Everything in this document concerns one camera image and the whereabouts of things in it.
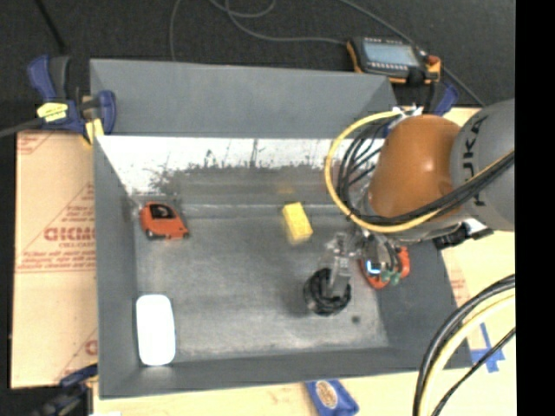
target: blue clamp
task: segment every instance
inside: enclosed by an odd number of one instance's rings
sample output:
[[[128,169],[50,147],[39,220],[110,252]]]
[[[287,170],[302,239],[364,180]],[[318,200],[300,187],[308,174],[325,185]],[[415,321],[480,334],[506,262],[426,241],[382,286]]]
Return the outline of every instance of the blue clamp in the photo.
[[[320,416],[353,416],[359,406],[337,379],[305,382]]]
[[[87,120],[81,115],[81,110],[86,108],[98,109],[98,118],[101,119],[104,133],[109,134],[114,129],[116,110],[115,96],[111,91],[99,92],[92,102],[81,105],[68,99],[65,92],[66,67],[69,58],[59,56],[50,59],[48,55],[41,55],[33,60],[27,67],[27,74],[33,88],[42,97],[43,103],[63,103],[67,109],[55,120],[41,118],[42,129],[66,129],[82,134],[89,139],[87,134]]]

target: black object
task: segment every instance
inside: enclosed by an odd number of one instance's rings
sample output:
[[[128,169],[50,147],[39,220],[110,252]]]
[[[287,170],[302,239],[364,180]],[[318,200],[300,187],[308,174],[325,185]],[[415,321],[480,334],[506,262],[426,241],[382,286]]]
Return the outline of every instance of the black object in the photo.
[[[394,83],[420,86],[440,78],[439,73],[428,70],[428,55],[407,42],[353,37],[349,39],[348,51],[356,70],[386,75]]]
[[[304,301],[310,311],[317,315],[336,315],[343,310],[350,301],[350,285],[347,284],[342,296],[325,297],[324,291],[330,282],[331,269],[322,268],[316,271],[304,284]]]

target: wire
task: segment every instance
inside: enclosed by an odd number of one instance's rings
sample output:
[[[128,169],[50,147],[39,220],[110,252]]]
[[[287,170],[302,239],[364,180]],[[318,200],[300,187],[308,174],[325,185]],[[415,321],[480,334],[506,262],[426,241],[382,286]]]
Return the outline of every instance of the wire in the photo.
[[[264,40],[264,41],[267,41],[267,42],[325,42],[325,43],[341,45],[341,46],[345,45],[345,41],[341,41],[341,40],[338,40],[336,38],[330,38],[330,37],[321,37],[321,36],[275,37],[275,36],[268,36],[268,35],[265,35],[265,34],[260,34],[258,32],[255,32],[252,29],[248,29],[243,24],[241,24],[239,22],[238,18],[253,19],[253,18],[260,18],[262,16],[265,16],[265,15],[269,14],[275,8],[276,1],[277,0],[271,0],[270,3],[268,4],[268,6],[265,9],[260,10],[259,12],[254,12],[254,13],[248,13],[247,12],[247,13],[245,13],[245,12],[239,12],[239,11],[236,11],[236,10],[232,10],[231,0],[224,0],[223,5],[218,3],[216,0],[208,0],[208,2],[212,6],[214,6],[218,10],[221,10],[221,11],[225,12],[230,17],[230,20],[232,21],[232,23],[238,29],[242,30],[247,35],[253,36],[253,37],[258,38],[260,40]],[[362,6],[352,2],[350,0],[334,0],[334,1],[345,4],[347,7],[351,8],[351,9],[357,11],[357,12],[360,12],[361,14],[371,18],[375,22],[381,24],[381,26],[390,30],[393,34],[395,34],[396,36],[401,38],[403,41],[405,41],[407,43],[410,43],[410,44],[413,44],[413,45],[416,45],[416,42],[412,38],[407,36],[405,33],[400,31],[398,28],[393,26],[391,23],[386,22],[383,18],[379,17],[374,12],[371,12],[371,11],[363,8]],[[175,47],[174,47],[174,24],[175,24],[175,18],[177,16],[177,11],[179,9],[179,6],[181,5],[181,2],[182,2],[182,0],[175,0],[175,3],[173,4],[172,15],[170,17],[170,25],[169,25],[169,30],[168,30],[170,56],[171,56],[171,58],[174,62],[176,61]],[[484,103],[484,101],[482,101],[480,99],[480,97],[478,97],[467,85],[465,85],[458,77],[456,77],[448,68],[446,68],[445,66],[442,66],[442,68],[443,68],[445,74],[448,75],[449,78],[451,78],[453,81],[455,81],[464,91],[466,91],[468,93],[468,95],[470,95],[474,99],[474,101],[476,101],[476,103],[478,103],[481,107],[484,107],[486,105]]]
[[[444,347],[441,349],[435,363],[430,368],[427,380],[424,383],[424,388],[422,389],[421,397],[421,407],[419,414],[428,415],[429,400],[430,400],[430,389],[433,387],[434,382],[437,378],[438,373],[445,367],[447,361],[453,355],[453,352],[457,349],[460,343],[468,337],[468,335],[474,331],[483,321],[485,321],[490,315],[493,315],[508,305],[513,304],[515,301],[515,294],[499,299],[498,301],[487,306],[485,309],[481,310],[477,315],[473,316],[468,322],[466,322],[459,330],[446,342]]]
[[[483,289],[476,296],[472,297],[456,309],[441,325],[434,338],[430,342],[426,353],[422,359],[418,379],[416,381],[415,397],[413,402],[413,416],[419,415],[421,404],[422,389],[425,386],[430,366],[434,363],[437,354],[445,344],[448,337],[460,326],[460,323],[481,303],[504,291],[513,289],[516,286],[516,276],[514,274],[500,279],[498,282]]]
[[[478,369],[482,365],[484,365],[495,353],[501,350],[516,334],[517,334],[517,329],[515,327],[511,331],[509,331],[505,336],[503,336],[503,338],[499,342],[497,342],[493,347],[487,350],[487,352],[482,357],[480,357],[480,359],[472,366],[472,368],[470,368],[470,370],[468,370],[468,372],[462,378],[460,378],[451,388],[449,388],[447,393],[445,393],[443,398],[441,398],[440,402],[435,407],[431,416],[439,416],[439,414],[441,413],[441,410],[443,410],[443,407],[447,404],[451,396],[453,396],[454,392],[456,392],[459,389],[459,387],[464,383],[464,381],[467,380],[474,373],[476,373],[476,371],[478,371]]]
[[[41,119],[31,119],[31,120],[27,120],[23,123],[19,123],[18,125],[15,125],[14,127],[8,127],[8,128],[4,128],[0,130],[0,138],[8,136],[8,135],[12,135],[15,133],[19,133],[20,131],[23,131],[25,129],[31,129],[34,127],[38,127],[40,126],[42,123]]]
[[[405,230],[414,228],[419,224],[423,224],[424,222],[427,222],[429,219],[435,216],[446,214],[447,212],[451,211],[456,205],[460,205],[466,200],[468,200],[471,197],[471,195],[475,193],[471,191],[465,192],[465,190],[469,188],[473,188],[476,191],[478,191],[483,187],[482,183],[485,183],[484,180],[487,180],[487,183],[491,182],[492,179],[488,177],[491,177],[493,173],[498,174],[497,171],[499,171],[499,168],[505,168],[503,164],[506,163],[506,160],[510,161],[511,159],[514,158],[514,150],[512,150],[509,153],[507,153],[505,156],[502,156],[501,158],[495,160],[492,164],[490,164],[489,166],[486,166],[481,171],[474,174],[463,185],[461,185],[456,190],[454,190],[454,192],[448,194],[447,196],[444,196],[445,198],[448,199],[449,203],[443,204],[442,202],[445,202],[445,201],[443,200],[443,198],[440,198],[437,201],[435,201],[436,203],[433,204],[434,209],[432,209],[431,211],[430,211],[429,205],[425,205],[424,207],[422,207],[424,210],[422,210],[421,214],[415,214],[414,211],[408,212],[405,215],[403,215],[403,220],[401,222],[397,221],[398,218],[381,218],[381,223],[371,222],[367,219],[367,217],[361,217],[360,214],[356,214],[356,211],[352,207],[349,207],[349,205],[346,205],[343,202],[343,200],[340,197],[340,194],[333,186],[331,164],[336,154],[336,150],[341,144],[341,142],[346,137],[348,137],[351,133],[353,133],[356,129],[366,126],[369,123],[375,122],[377,120],[385,120],[390,117],[394,117],[396,115],[398,115],[398,113],[393,111],[388,111],[380,114],[373,114],[368,117],[364,117],[356,121],[349,127],[345,128],[332,142],[330,150],[324,162],[324,169],[323,169],[324,180],[325,180],[326,188],[328,190],[328,193],[331,196],[332,201],[343,212],[343,214],[345,214],[353,222],[355,222],[356,224],[358,224],[359,226],[361,226],[366,230],[374,231],[374,232],[382,232],[382,233],[400,232],[400,231],[405,231]],[[463,193],[464,195],[461,198],[457,198],[457,196],[460,195],[461,193]]]

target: black cable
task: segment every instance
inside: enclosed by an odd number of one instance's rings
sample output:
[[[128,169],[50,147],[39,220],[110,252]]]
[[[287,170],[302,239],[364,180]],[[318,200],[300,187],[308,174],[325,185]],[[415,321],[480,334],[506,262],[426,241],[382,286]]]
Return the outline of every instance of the black cable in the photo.
[[[46,6],[44,6],[44,3],[42,2],[42,0],[34,0],[34,1],[35,1],[35,4],[36,4],[36,7],[41,12],[42,18],[44,19],[44,21],[48,25],[50,33],[52,34],[52,36],[55,39],[56,44],[58,45],[58,50],[59,50],[60,54],[61,55],[66,55],[69,51],[69,47],[66,44],[66,42],[63,41],[62,35],[58,31],[58,28],[56,27],[54,22],[52,21],[52,17],[50,17],[50,14],[49,14],[48,10],[46,9]]]
[[[354,208],[352,209],[352,213],[359,217],[361,220],[369,221],[375,224],[400,224],[441,208],[441,212],[438,215],[434,216],[435,218],[437,218],[447,214],[454,208],[467,202],[470,198],[474,197],[477,192],[483,190],[486,185],[492,183],[513,164],[514,151],[507,154],[507,156],[505,156],[500,162],[492,166],[488,171],[465,183],[464,185],[455,188],[449,194],[446,194],[445,196],[438,198],[435,201],[430,202],[429,204],[426,204],[416,210],[392,218],[385,218],[383,216],[376,215],[364,215]]]
[[[23,123],[19,123],[14,127],[4,128],[0,130],[0,138],[15,134],[15,133],[19,133],[20,131],[23,131],[25,129],[38,127],[39,125],[41,125],[41,123],[42,123],[42,119],[37,118],[37,119],[27,120]]]
[[[173,26],[174,26],[174,22],[175,22],[175,17],[177,15],[177,10],[178,10],[178,8],[181,4],[181,1],[182,0],[176,0],[175,3],[173,4],[172,15],[170,17],[170,26],[169,26],[169,30],[168,30],[170,55],[171,55],[173,61],[176,60],[175,50],[174,50],[174,46],[173,46]],[[416,42],[414,42],[409,36],[407,36],[406,34],[401,32],[395,26],[386,22],[384,19],[380,18],[379,16],[377,16],[373,12],[371,12],[369,10],[366,10],[362,6],[359,6],[358,4],[356,4],[354,2],[351,2],[350,0],[335,0],[335,1],[337,1],[339,3],[343,3],[343,4],[347,5],[349,8],[351,8],[353,10],[356,10],[356,11],[364,14],[365,16],[371,18],[376,23],[379,23],[379,24],[381,24],[381,26],[385,27],[386,29],[389,29],[392,33],[394,33],[396,36],[401,38],[403,41],[405,41],[407,43],[410,43],[410,44],[413,44],[413,45],[416,45]],[[233,22],[233,24],[238,29],[242,30],[243,32],[245,32],[249,36],[253,36],[253,37],[258,38],[260,40],[265,40],[267,42],[326,42],[326,43],[331,43],[331,44],[336,44],[336,45],[341,45],[341,46],[345,45],[345,41],[340,41],[340,40],[337,40],[336,38],[330,38],[330,37],[320,37],[320,36],[272,37],[272,36],[267,36],[267,35],[264,35],[264,34],[259,34],[258,32],[255,32],[251,29],[246,28],[243,24],[241,24],[238,21],[238,18],[250,18],[250,19],[252,19],[252,18],[258,18],[258,17],[261,17],[261,16],[265,16],[266,14],[268,14],[269,12],[271,12],[274,9],[276,0],[271,0],[270,4],[268,5],[268,7],[266,9],[261,10],[261,11],[256,12],[256,13],[243,13],[243,12],[238,12],[238,11],[232,10],[231,9],[231,0],[225,0],[223,5],[218,3],[216,0],[208,0],[208,2],[211,5],[213,5],[215,8],[217,8],[218,10],[221,10],[221,11],[225,12],[230,17],[230,20]],[[455,83],[457,83],[464,91],[466,91],[468,93],[468,95],[470,95],[481,107],[485,106],[485,103],[467,85],[465,85],[459,78],[457,78],[449,69],[447,69],[445,66],[442,66],[442,69],[444,70],[445,74],[451,80],[455,81]]]
[[[460,326],[462,321],[478,306],[480,306],[487,299],[496,296],[509,289],[516,287],[516,276],[514,274],[504,277],[489,287],[483,289],[476,296],[472,297],[456,309],[437,330],[434,338],[430,342],[426,353],[422,358],[422,363],[419,369],[418,378],[416,380],[415,396],[413,402],[413,416],[419,416],[421,394],[424,386],[428,381],[428,373],[431,366],[434,364],[437,355],[444,347],[448,338]]]
[[[480,357],[480,359],[468,370],[468,372],[460,378],[449,390],[445,395],[441,398],[440,402],[435,407],[434,411],[432,412],[431,416],[438,416],[443,410],[443,407],[447,404],[451,396],[453,396],[454,392],[467,380],[470,376],[472,376],[478,369],[484,365],[488,359],[490,359],[495,353],[501,350],[515,335],[517,334],[516,327],[509,331],[503,338],[497,342],[493,347],[491,347],[487,352]]]

